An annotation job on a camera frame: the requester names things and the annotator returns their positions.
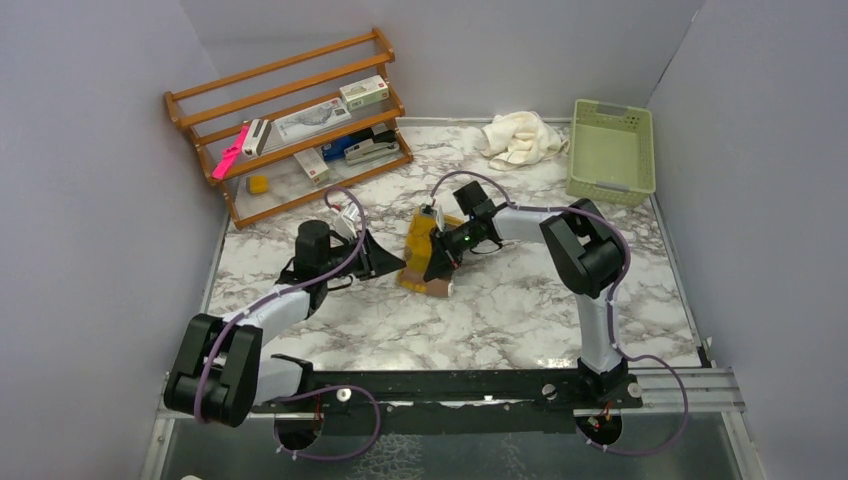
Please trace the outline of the pink plastic tool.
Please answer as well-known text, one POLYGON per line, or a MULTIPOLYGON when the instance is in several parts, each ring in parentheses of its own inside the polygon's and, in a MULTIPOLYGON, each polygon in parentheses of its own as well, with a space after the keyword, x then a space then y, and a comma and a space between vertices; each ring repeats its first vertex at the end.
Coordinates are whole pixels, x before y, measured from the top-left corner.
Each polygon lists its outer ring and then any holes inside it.
POLYGON ((221 159, 211 173, 212 179, 223 180, 228 171, 236 163, 242 153, 242 148, 248 136, 249 129, 250 124, 247 122, 243 123, 233 143, 221 151, 221 159))

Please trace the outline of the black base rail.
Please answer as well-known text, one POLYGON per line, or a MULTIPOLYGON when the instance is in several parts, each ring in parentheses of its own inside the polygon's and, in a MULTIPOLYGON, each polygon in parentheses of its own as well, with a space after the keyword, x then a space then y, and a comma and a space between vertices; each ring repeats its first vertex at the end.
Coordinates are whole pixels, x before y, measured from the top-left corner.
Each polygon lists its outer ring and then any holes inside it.
POLYGON ((308 422, 322 416, 326 435, 575 432, 580 420, 605 409, 638 409, 629 374, 603 394, 576 369, 316 371, 312 397, 256 405, 255 416, 308 422))

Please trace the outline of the small white red box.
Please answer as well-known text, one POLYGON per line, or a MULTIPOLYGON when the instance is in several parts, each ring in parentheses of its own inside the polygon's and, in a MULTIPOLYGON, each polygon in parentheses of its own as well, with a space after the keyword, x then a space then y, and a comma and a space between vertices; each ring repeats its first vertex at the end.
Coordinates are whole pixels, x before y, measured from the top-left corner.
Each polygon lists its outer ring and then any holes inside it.
POLYGON ((295 152, 293 157, 315 185, 321 184, 329 179, 329 167, 316 148, 309 148, 295 152))

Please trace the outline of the cream white towel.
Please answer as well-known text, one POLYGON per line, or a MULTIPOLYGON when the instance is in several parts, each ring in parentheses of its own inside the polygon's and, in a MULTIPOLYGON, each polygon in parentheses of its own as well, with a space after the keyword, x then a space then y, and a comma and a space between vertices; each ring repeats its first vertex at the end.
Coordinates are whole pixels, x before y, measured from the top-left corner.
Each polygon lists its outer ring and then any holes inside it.
POLYGON ((481 131, 486 141, 482 155, 488 167, 497 171, 536 165, 570 148, 570 139, 534 111, 496 115, 481 131))

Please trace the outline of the blue stapler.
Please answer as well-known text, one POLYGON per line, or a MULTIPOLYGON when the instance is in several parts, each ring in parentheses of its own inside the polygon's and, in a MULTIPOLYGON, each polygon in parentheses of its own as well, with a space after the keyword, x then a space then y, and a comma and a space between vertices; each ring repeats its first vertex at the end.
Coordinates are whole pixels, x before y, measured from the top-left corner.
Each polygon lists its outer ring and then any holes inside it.
POLYGON ((320 148, 320 153, 326 162, 338 160, 345 156, 344 151, 367 139, 373 137, 373 132, 368 129, 365 133, 353 133, 351 135, 339 137, 328 144, 324 144, 320 148))

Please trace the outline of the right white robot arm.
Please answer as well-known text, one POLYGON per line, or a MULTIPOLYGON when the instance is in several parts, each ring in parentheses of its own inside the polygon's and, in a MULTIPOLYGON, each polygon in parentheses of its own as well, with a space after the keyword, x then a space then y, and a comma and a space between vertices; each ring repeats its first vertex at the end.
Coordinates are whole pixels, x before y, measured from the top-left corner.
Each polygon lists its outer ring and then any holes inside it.
POLYGON ((456 190, 454 198, 468 220, 451 230, 437 226, 431 231, 431 254, 423 279, 448 276, 462 264, 465 253, 485 241, 546 246, 560 280, 577 303, 578 396, 592 407, 612 399, 628 375, 628 361, 617 342, 615 290, 629 265, 629 253, 617 231, 588 199, 559 211, 519 208, 506 202, 497 205, 477 181, 456 190))

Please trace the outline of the white silver device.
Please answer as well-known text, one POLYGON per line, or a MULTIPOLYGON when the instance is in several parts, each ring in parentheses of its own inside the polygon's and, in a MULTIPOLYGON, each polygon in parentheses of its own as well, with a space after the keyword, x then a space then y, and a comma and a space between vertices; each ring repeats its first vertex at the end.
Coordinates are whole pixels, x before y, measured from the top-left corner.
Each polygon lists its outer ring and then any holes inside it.
POLYGON ((254 119, 248 125, 246 136, 242 143, 242 154, 253 159, 262 155, 272 122, 266 119, 254 119))

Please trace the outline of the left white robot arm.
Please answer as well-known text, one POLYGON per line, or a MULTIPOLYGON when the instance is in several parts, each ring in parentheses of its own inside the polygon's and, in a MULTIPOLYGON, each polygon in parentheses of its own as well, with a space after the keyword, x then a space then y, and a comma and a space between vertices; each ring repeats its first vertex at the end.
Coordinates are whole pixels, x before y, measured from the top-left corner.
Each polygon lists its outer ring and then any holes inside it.
POLYGON ((301 223, 294 255, 265 296, 223 316, 200 313, 189 321, 164 389, 165 407, 230 427, 271 400, 306 408, 314 397, 311 363, 284 354, 263 359, 263 346, 311 317, 330 281, 379 278, 405 265, 368 230, 345 237, 321 220, 301 223))

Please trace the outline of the yellow sponge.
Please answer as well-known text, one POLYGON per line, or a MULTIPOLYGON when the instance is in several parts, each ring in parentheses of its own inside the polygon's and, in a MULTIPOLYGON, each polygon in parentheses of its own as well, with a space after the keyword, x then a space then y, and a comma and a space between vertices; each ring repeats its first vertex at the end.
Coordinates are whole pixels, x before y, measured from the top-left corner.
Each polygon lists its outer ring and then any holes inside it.
POLYGON ((270 190, 269 180, 263 175, 248 176, 245 180, 245 187, 250 195, 261 195, 270 190))

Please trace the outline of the long white flat box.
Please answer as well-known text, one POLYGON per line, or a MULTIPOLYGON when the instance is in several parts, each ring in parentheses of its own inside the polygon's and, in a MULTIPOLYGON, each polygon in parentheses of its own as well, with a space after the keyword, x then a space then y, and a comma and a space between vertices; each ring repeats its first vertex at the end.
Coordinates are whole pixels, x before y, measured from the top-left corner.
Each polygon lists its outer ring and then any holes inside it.
POLYGON ((284 145, 332 130, 352 118, 340 98, 325 101, 273 121, 284 145))

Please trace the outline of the orange wooden rack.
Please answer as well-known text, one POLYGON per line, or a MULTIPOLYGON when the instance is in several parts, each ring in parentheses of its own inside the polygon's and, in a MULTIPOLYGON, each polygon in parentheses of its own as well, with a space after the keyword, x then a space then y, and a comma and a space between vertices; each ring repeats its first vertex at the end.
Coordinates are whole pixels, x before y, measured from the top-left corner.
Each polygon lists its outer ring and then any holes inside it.
POLYGON ((398 118, 405 108, 388 79, 387 64, 394 62, 395 52, 383 32, 371 32, 283 60, 233 74, 219 80, 177 93, 165 92, 164 102, 172 122, 194 146, 207 182, 220 190, 227 203, 234 226, 243 229, 258 221, 318 200, 330 186, 351 187, 372 177, 401 167, 413 160, 413 154, 398 130, 398 118), (292 82, 266 91, 252 93, 238 100, 195 113, 185 113, 183 105, 190 99, 219 89, 240 89, 254 84, 256 78, 288 69, 292 82), (273 125, 277 118, 310 106, 340 98, 339 88, 371 77, 382 76, 388 83, 390 97, 358 110, 349 111, 352 118, 318 135, 298 143, 284 145, 273 125), (221 159, 221 151, 236 139, 243 123, 254 119, 272 122, 262 155, 253 159, 242 153, 223 180, 211 173, 221 159), (329 179, 315 185, 293 157, 295 152, 320 148, 331 141, 365 133, 395 130, 399 151, 395 154, 348 165, 345 158, 326 162, 329 179), (263 175, 270 190, 250 195, 245 187, 248 176, 263 175))

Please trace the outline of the green plastic basket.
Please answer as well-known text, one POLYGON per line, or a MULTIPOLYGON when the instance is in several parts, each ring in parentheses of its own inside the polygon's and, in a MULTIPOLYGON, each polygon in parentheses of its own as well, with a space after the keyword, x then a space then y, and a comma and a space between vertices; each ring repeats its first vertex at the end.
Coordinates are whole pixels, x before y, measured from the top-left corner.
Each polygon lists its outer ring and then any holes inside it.
POLYGON ((574 103, 566 193, 637 207, 656 191, 652 113, 578 99, 574 103))

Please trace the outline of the grey white stapler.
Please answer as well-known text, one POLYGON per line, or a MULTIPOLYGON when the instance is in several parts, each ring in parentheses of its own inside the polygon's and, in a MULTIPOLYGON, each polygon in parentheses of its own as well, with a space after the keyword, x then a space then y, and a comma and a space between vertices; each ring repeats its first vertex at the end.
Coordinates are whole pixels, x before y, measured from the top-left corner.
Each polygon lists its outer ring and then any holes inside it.
POLYGON ((344 150, 344 158, 348 165, 357 165, 384 158, 398 151, 399 143, 396 131, 387 130, 348 147, 344 150))

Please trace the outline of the white green box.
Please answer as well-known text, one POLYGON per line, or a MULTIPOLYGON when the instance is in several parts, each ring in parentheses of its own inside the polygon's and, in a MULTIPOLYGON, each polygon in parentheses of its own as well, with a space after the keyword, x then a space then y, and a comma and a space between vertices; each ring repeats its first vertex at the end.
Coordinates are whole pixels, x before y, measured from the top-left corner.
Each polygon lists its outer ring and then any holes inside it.
POLYGON ((348 111, 358 110, 390 97, 388 83, 380 75, 340 87, 339 94, 348 111))

